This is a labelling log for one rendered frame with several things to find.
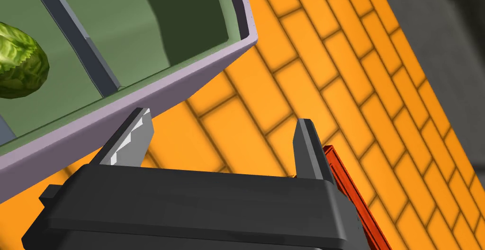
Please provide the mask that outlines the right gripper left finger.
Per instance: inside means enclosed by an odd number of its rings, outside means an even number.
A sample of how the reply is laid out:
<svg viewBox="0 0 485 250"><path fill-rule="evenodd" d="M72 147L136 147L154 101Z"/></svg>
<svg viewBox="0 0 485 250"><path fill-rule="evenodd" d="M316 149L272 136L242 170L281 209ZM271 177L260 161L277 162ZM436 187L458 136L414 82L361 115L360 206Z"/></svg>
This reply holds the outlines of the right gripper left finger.
<svg viewBox="0 0 485 250"><path fill-rule="evenodd" d="M140 167L154 134L149 108L136 108L90 164Z"/></svg>

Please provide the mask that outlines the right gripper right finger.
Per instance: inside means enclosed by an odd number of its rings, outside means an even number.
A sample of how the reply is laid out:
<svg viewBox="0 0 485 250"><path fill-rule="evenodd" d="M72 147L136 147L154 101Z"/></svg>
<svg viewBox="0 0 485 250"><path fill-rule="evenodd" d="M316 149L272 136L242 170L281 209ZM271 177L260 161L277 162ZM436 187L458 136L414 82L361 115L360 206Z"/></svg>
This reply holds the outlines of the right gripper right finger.
<svg viewBox="0 0 485 250"><path fill-rule="evenodd" d="M298 119L293 136L293 152L298 178L326 180L336 184L311 119Z"/></svg>

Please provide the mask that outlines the red bar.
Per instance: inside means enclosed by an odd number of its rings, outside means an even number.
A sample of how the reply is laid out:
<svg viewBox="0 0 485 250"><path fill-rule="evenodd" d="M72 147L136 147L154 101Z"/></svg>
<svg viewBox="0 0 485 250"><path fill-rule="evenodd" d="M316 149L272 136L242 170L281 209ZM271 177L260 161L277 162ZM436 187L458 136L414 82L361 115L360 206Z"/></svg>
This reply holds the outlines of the red bar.
<svg viewBox="0 0 485 250"><path fill-rule="evenodd" d="M326 145L323 150L338 189L349 198L357 209L370 250L392 250L334 147Z"/></svg>

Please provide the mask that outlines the green drawer with lilac front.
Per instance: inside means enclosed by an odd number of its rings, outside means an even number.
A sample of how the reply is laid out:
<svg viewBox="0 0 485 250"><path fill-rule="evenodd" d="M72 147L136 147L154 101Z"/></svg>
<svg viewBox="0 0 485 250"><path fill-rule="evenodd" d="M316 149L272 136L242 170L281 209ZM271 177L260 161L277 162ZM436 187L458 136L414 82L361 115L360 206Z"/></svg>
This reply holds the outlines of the green drawer with lilac front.
<svg viewBox="0 0 485 250"><path fill-rule="evenodd" d="M136 108L155 117L255 45L249 0L0 0L38 42L41 88L0 98L0 204L102 148Z"/></svg>

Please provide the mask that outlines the green lettuce head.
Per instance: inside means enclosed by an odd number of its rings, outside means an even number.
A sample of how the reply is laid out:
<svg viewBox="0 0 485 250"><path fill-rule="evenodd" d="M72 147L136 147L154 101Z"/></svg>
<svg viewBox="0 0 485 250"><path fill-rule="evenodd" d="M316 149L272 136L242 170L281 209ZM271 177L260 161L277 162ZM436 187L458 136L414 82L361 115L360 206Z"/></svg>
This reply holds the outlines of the green lettuce head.
<svg viewBox="0 0 485 250"><path fill-rule="evenodd" d="M38 42L0 22L0 98L26 97L47 80L49 62Z"/></svg>

